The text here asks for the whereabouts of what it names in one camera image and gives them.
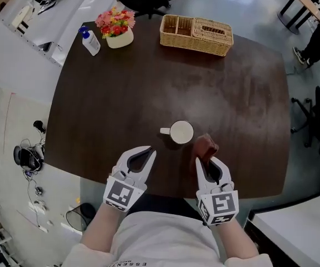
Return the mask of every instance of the flower pot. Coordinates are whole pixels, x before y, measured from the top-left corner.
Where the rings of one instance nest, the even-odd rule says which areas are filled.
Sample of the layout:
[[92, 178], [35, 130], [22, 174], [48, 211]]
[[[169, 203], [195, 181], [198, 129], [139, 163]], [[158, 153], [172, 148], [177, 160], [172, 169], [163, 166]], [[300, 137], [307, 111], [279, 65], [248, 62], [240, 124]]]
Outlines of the flower pot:
[[134, 34], [130, 27], [127, 28], [127, 31], [116, 37], [106, 37], [106, 41], [110, 48], [119, 48], [125, 47], [132, 43], [134, 40]]

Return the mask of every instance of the gray floor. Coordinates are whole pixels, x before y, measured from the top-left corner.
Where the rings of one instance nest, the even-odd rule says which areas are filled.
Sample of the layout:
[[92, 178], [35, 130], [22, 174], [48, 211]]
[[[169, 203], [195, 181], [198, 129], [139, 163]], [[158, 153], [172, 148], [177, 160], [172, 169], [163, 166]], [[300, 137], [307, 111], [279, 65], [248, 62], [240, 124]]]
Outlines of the gray floor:
[[[210, 18], [228, 23], [237, 35], [259, 42], [283, 56], [286, 73], [300, 72], [302, 67], [294, 58], [292, 47], [304, 48], [312, 34], [312, 24], [306, 22], [300, 28], [300, 35], [288, 31], [277, 18], [276, 12], [288, 0], [173, 0], [168, 13], [183, 16]], [[287, 11], [293, 17], [301, 8], [295, 1]], [[314, 89], [320, 86], [320, 61], [301, 74], [287, 76], [290, 97], [314, 100]], [[291, 124], [299, 126], [304, 122], [304, 116], [298, 106], [291, 106]], [[289, 164], [284, 189], [281, 195], [240, 201], [239, 221], [243, 224], [252, 208], [269, 207], [302, 199], [320, 190], [320, 155], [316, 140], [310, 149], [303, 146], [308, 131], [292, 135], [289, 152]], [[104, 185], [86, 179], [81, 179], [81, 198], [95, 206], [102, 201]]]
[[[80, 178], [55, 167], [44, 164], [34, 176], [37, 186], [44, 190], [42, 198], [37, 198], [35, 183], [24, 178], [21, 167], [13, 159], [13, 149], [23, 139], [32, 144], [40, 141], [39, 133], [33, 128], [35, 120], [47, 124], [50, 106], [25, 99], [6, 89], [0, 88], [0, 222], [4, 236], [12, 241], [5, 246], [15, 253], [23, 266], [53, 266], [61, 263], [80, 236], [70, 229], [65, 218], [70, 206], [77, 205], [80, 196]], [[47, 206], [45, 214], [35, 213], [29, 208], [29, 197], [43, 200]], [[37, 228], [37, 222], [48, 230], [44, 233]]]

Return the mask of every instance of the white bottle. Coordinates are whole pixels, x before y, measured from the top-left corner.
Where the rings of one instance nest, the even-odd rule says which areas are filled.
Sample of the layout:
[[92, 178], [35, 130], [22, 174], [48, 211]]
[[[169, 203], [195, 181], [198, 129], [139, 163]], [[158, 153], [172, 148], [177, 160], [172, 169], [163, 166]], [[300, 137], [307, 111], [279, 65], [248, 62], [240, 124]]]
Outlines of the white bottle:
[[83, 45], [89, 50], [89, 52], [94, 56], [96, 55], [100, 50], [100, 43], [97, 40], [97, 37], [93, 33], [93, 31], [89, 31], [88, 27], [83, 26], [78, 30], [80, 33], [82, 33]]

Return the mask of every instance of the dark wooden table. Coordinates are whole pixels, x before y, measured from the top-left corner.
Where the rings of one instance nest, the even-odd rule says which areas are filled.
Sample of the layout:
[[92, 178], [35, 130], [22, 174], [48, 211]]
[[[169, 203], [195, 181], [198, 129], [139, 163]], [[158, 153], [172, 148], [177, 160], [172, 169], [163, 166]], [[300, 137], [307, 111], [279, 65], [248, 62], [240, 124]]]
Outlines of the dark wooden table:
[[[195, 197], [193, 141], [208, 132], [240, 198], [282, 192], [289, 150], [289, 96], [281, 54], [246, 38], [222, 58], [160, 45], [160, 18], [140, 17], [129, 46], [101, 42], [92, 57], [77, 36], [58, 80], [45, 162], [105, 183], [120, 155], [151, 145], [157, 158], [148, 192]], [[188, 120], [191, 143], [176, 146], [161, 127]]]

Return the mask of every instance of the white mug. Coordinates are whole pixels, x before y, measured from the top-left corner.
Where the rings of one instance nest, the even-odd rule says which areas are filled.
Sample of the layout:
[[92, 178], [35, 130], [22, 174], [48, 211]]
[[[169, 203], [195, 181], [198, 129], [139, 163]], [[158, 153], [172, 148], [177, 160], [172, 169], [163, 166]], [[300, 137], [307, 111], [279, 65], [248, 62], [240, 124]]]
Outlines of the white mug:
[[171, 127], [162, 127], [160, 133], [170, 135], [177, 144], [186, 144], [194, 134], [192, 125], [187, 121], [176, 121]]

